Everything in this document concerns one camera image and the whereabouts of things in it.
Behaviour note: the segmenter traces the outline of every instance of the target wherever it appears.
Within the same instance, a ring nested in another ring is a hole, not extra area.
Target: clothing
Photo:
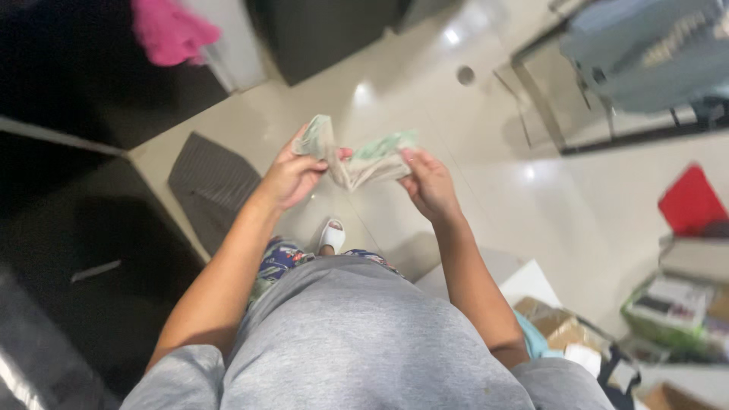
[[[615,107],[659,112],[723,97],[729,40],[715,31],[725,13],[719,0],[597,1],[571,22],[560,48]]]
[[[220,29],[188,12],[174,0],[132,0],[132,29],[149,62],[176,66],[185,61],[202,64],[200,48],[220,38]]]
[[[521,326],[521,331],[524,332],[524,345],[526,346],[526,352],[529,354],[529,358],[564,357],[563,352],[549,348],[549,344],[544,335],[524,315],[515,310],[514,316],[516,316],[516,321]]]
[[[387,263],[385,258],[380,255],[366,250],[348,250],[342,255],[359,256],[377,262],[390,270],[391,272],[405,278],[397,269]],[[311,262],[320,258],[313,253],[302,251],[293,241],[284,239],[281,236],[274,236],[266,245],[266,251],[263,252],[263,261],[258,268],[256,282],[251,289],[251,295],[248,297],[248,308],[260,298],[269,287],[273,286],[278,280],[289,270]]]
[[[224,361],[209,345],[165,356],[122,409],[612,409],[564,359],[509,372],[471,322],[379,263],[324,257],[250,308]]]

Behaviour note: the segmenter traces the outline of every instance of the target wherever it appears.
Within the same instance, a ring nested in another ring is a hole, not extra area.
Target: floor mat
[[[210,256],[260,182],[261,176],[243,157],[197,133],[185,142],[168,180]]]

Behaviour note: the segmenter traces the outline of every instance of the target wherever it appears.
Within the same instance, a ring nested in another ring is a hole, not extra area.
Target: grey shirt
[[[455,307],[377,263],[301,265],[246,314],[233,353],[165,356],[123,409],[612,409],[563,359],[508,371]]]

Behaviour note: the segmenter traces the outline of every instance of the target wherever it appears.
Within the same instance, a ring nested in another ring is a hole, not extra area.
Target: tile floor
[[[619,305],[656,267],[658,239],[669,231],[656,208],[658,197],[697,160],[729,200],[722,154],[729,139],[560,158],[538,121],[526,115],[530,149],[515,99],[491,72],[549,19],[547,2],[505,3],[469,0],[400,36],[385,35],[293,88],[272,71],[265,84],[137,147],[133,161],[205,255],[167,186],[191,131],[240,153],[264,174],[279,147],[318,113],[331,115],[335,134],[352,147],[414,128],[422,146],[451,170],[481,247],[536,258],[567,307],[620,333]],[[456,81],[461,65],[476,73],[470,86]],[[324,178],[277,231],[311,246],[329,215],[344,222],[345,247],[381,252],[410,278],[439,263],[432,228],[394,182],[348,195]]]

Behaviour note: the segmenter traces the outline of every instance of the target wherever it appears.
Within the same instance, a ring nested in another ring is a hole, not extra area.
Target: floral pajama pants
[[[403,277],[400,272],[380,255],[366,250],[349,250],[342,255],[359,256],[369,259],[373,262],[380,263],[391,272]],[[263,293],[273,284],[275,284],[286,272],[304,263],[321,258],[313,253],[304,253],[292,241],[276,236],[272,238],[266,246],[263,253],[263,261],[258,268],[256,282],[251,290],[251,296],[248,299],[248,307],[250,307]]]

